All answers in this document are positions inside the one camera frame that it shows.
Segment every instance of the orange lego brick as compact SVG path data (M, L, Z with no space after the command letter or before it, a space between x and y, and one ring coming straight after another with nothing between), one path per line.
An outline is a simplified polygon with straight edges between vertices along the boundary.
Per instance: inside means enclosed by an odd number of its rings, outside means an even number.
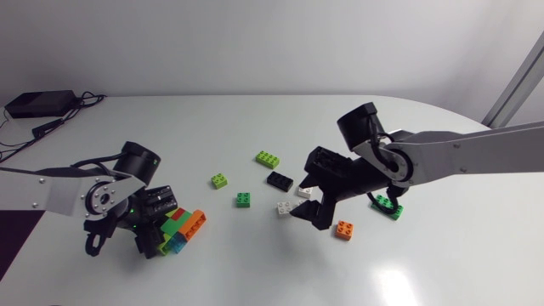
M193 215L185 222L178 232L189 241L198 231L198 229L206 222L206 215L201 210L195 210Z
M337 226L337 232L335 236L344 240L350 240L351 235L354 233L354 225L344 221L339 221Z

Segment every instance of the black box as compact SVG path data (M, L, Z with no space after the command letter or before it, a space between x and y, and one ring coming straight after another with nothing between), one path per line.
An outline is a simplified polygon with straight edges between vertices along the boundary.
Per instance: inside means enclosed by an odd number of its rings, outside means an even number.
M6 105L6 111L13 118L64 116L76 104L71 90L23 93Z

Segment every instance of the lego duplo block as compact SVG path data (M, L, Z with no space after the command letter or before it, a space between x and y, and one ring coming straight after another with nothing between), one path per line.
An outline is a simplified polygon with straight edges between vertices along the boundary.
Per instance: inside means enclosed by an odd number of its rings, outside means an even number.
M251 202L251 194L249 192L241 192L236 197L236 207L248 208Z
M227 178L222 173L219 173L218 175L214 175L212 177L212 183L216 189L219 189L226 186L229 182L227 181Z
M160 254L166 255L170 251L170 247L168 247L168 242L172 237L167 233L162 233L162 236L164 237L164 242L157 247L157 250Z
M176 209L171 210L170 212L166 213L166 216L171 218L176 213Z
M181 215L183 215L185 213L185 210L181 207L178 207L174 213L172 214L172 216L170 216L170 218L174 219L175 221L178 221L179 217L181 217Z
M385 196L381 196L381 195L378 195L376 197L376 201L378 203L380 203L380 205L382 206L385 206L386 208L393 208L393 203L388 199L386 198ZM397 220L398 218L400 218L400 214L402 214L402 211L404 211L404 207L402 207L402 205L399 205L399 208L397 208L397 211L393 214L386 214L386 213L383 213L379 207L377 207L374 203L372 203L371 207L377 211L379 211L380 213L390 217L391 219L393 220Z
M182 248L187 244L187 240L180 233L176 233L169 241L168 247L170 250L174 251L176 254L181 251Z
M173 236L178 230L179 228L181 228L181 226L183 224L185 224L185 222L190 218L191 216L191 213L190 212L184 212L181 217L179 217L178 220L174 220L172 218L169 218L162 226L161 226L161 230L164 232L164 233L167 233L169 234L170 236Z
M177 224L179 224L179 227L181 227L187 220L189 220L190 216L192 216L192 213L190 212L184 212L181 217L179 217Z
M178 232L184 236L187 241L196 234L200 227L206 222L206 215L201 210L195 210L189 220L181 226Z
M291 216L290 212L291 210L295 209L295 207L297 207L298 204L291 204L290 202L279 202L277 204L277 207L278 207L278 217L280 218L284 218L284 217L289 217Z
M314 188L300 188L298 187L297 195L301 197L305 197L306 199L309 199L312 196L312 190Z
M266 178L266 183L287 192L292 186L292 179L272 171Z
M337 226L337 232L334 234L338 238L344 240L350 240L354 233L354 225L348 222L339 221Z
M280 159L278 157L265 151L260 151L255 157L255 160L270 169L274 169L280 164Z

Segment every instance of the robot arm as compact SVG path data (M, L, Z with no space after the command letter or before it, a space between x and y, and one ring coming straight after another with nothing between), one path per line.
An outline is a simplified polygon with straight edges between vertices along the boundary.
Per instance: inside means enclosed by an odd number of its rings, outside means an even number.
M113 170L101 162L117 160ZM86 252L97 256L116 227L136 234L147 258L164 242L158 221L178 204L169 186L146 190L161 158L139 144L127 142L116 156L80 161L72 167L36 172L0 168L3 210L40 209L83 218L89 232ZM94 164L99 167L80 169Z
M317 147L308 157L308 176L301 188L319 186L321 203L306 201L292 211L295 217L311 221L319 230L328 229L337 202L353 196L371 195L388 187L394 213L397 198L409 187L453 174L524 173L544 171L539 161L544 144L544 122L505 127L490 131L459 134L452 132L387 134L377 119L377 110L368 103L337 121L349 149L360 158L351 160Z

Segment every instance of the white wall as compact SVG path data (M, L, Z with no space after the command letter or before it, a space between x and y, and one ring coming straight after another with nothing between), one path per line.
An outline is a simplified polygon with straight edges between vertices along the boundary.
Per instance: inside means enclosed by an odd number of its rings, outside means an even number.
M540 0L3 0L0 101L385 94L481 120L543 14Z

